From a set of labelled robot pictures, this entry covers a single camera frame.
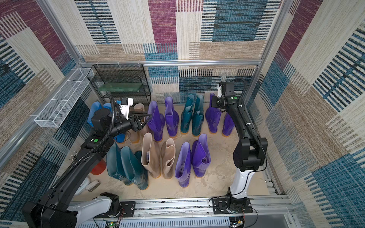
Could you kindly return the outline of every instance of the translucent purple boot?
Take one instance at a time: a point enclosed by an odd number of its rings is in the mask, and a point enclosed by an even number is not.
[[[231,116],[227,113],[226,116],[224,117],[222,135],[224,137],[228,137],[232,133],[233,128],[234,128],[233,120]]]
[[[208,149],[207,135],[201,134],[199,140],[193,143],[191,148],[193,155],[193,169],[197,177],[203,177],[210,164],[210,153]]]
[[[181,146],[179,158],[176,163],[175,177],[179,185],[186,188],[189,185],[191,169],[191,150],[190,144],[185,142]]]
[[[170,137],[175,137],[177,134],[177,126],[179,124],[179,114],[174,109],[172,97],[165,98],[165,119],[167,131]]]
[[[148,114],[152,114],[152,117],[148,121],[148,127],[153,131],[153,137],[156,142],[162,141],[162,133],[165,126],[165,117],[158,110],[157,102],[151,101],[148,107]]]
[[[213,96],[215,96],[215,94],[210,93],[209,108],[205,112],[205,118],[207,119],[209,131],[211,134],[217,133],[220,115],[222,114],[219,108],[212,107]]]

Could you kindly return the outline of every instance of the patterned carpet wall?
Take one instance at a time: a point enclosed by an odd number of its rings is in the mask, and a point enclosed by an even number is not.
[[[0,147],[75,66],[35,0],[0,0]]]
[[[260,58],[281,0],[50,0],[87,62]]]
[[[295,0],[247,104],[302,227],[365,227],[364,19]]]

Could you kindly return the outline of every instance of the floor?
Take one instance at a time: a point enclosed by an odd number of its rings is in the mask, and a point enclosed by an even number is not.
[[[179,115],[182,113],[184,106],[175,105],[175,110]],[[165,106],[159,106],[160,113],[164,114]],[[154,179],[149,176],[149,186],[146,190],[139,190],[136,185],[132,184],[126,186],[122,181],[116,180],[109,177],[107,170],[100,175],[89,174],[91,181],[99,180],[100,186],[97,187],[93,192],[84,191],[80,195],[75,196],[73,201],[87,201],[91,200],[100,193],[110,192],[119,195],[120,199],[131,200],[131,199],[154,199],[154,198],[188,198],[188,197],[210,197],[220,196],[227,193],[228,187],[232,184],[235,166],[233,163],[232,154],[237,145],[238,136],[236,129],[233,130],[229,137],[222,136],[223,120],[225,113],[220,117],[218,125],[218,132],[216,134],[209,133],[207,121],[204,120],[201,133],[208,135],[208,147],[211,155],[211,164],[207,169],[205,176],[197,178],[194,175],[193,168],[191,169],[192,175],[190,176],[190,184],[186,188],[179,186],[177,179],[173,176],[171,179],[166,180],[161,175],[159,178]],[[163,142],[169,138],[166,126],[164,129],[164,139],[159,143],[161,147]],[[174,138],[176,146],[176,155],[174,162],[174,169],[177,162],[177,158],[180,152],[181,145],[184,142],[189,142],[192,146],[193,142],[197,140],[191,134],[190,131],[187,135],[182,135],[180,132],[180,125],[178,128],[177,137]],[[129,146],[133,152],[142,149],[142,137],[136,144],[132,144],[129,140],[126,141],[122,146]],[[248,195],[269,195],[268,188],[266,186],[264,175],[262,172],[255,173],[251,183],[249,185]]]

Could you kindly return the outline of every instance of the fabric wall panel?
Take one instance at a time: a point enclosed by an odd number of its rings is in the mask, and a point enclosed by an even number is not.
[[[247,104],[303,227],[364,224],[364,7],[295,0]]]

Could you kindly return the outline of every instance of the rain boot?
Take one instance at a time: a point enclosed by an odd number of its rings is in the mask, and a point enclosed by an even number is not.
[[[152,134],[146,133],[143,137],[141,162],[153,178],[159,178],[161,175],[160,153],[160,147],[153,141]]]
[[[186,188],[189,185],[191,170],[191,150],[190,144],[185,142],[181,146],[179,158],[177,159],[175,168],[175,177],[179,181],[179,185]]]
[[[112,111],[112,105],[110,103],[105,103],[104,108],[107,108],[110,111]],[[126,138],[125,134],[119,134],[119,135],[113,137],[114,141],[118,144],[123,144],[125,142],[125,140],[124,140],[125,138]]]
[[[166,127],[170,137],[175,137],[177,134],[177,126],[179,124],[179,114],[174,109],[172,97],[165,98],[165,119]]]
[[[197,177],[203,177],[205,174],[205,170],[208,168],[211,161],[206,134],[201,134],[199,136],[199,140],[196,140],[193,143],[191,151],[193,156],[192,164],[195,175]]]
[[[209,132],[215,134],[218,131],[218,124],[220,120],[220,115],[222,114],[219,108],[212,107],[212,97],[215,96],[214,93],[210,93],[209,108],[205,112],[205,118],[208,122]]]
[[[175,142],[173,139],[168,139],[161,148],[162,158],[162,175],[165,179],[170,179],[173,175],[172,165],[175,161]]]
[[[187,134],[190,127],[190,121],[193,116],[193,104],[194,104],[194,95],[188,95],[188,98],[185,103],[184,111],[181,114],[181,125],[180,130],[183,135]]]
[[[198,137],[200,135],[201,126],[204,122],[204,97],[202,95],[196,96],[195,107],[194,107],[194,114],[193,114],[193,136]]]
[[[148,172],[141,164],[142,152],[137,151],[133,154],[131,149],[125,146],[120,150],[120,156],[127,179],[135,183],[140,190],[145,190],[148,187]]]
[[[122,165],[122,158],[120,157],[120,148],[114,143],[107,153],[107,170],[109,176],[123,181],[125,185],[131,185],[132,182],[127,179]]]
[[[94,113],[96,111],[98,111],[99,109],[102,109],[103,106],[101,105],[100,102],[96,101],[94,102],[92,105],[91,105],[91,108],[90,108],[90,112],[89,112],[89,117],[88,117],[88,123],[93,127],[94,125],[92,124],[91,122],[91,118],[94,116]]]
[[[138,103],[134,106],[134,111],[136,112],[145,112],[145,106],[141,103]],[[139,131],[142,134],[142,137],[145,136],[147,132],[150,132],[150,128],[148,127],[148,124],[146,124],[142,130]]]
[[[222,135],[224,137],[228,137],[232,133],[234,127],[235,126],[233,120],[231,116],[227,113],[226,116],[224,117]]]
[[[150,106],[148,107],[148,114],[152,114],[152,117],[150,117],[147,124],[153,131],[153,137],[156,142],[161,142],[165,126],[165,117],[159,112],[156,101],[151,101]]]

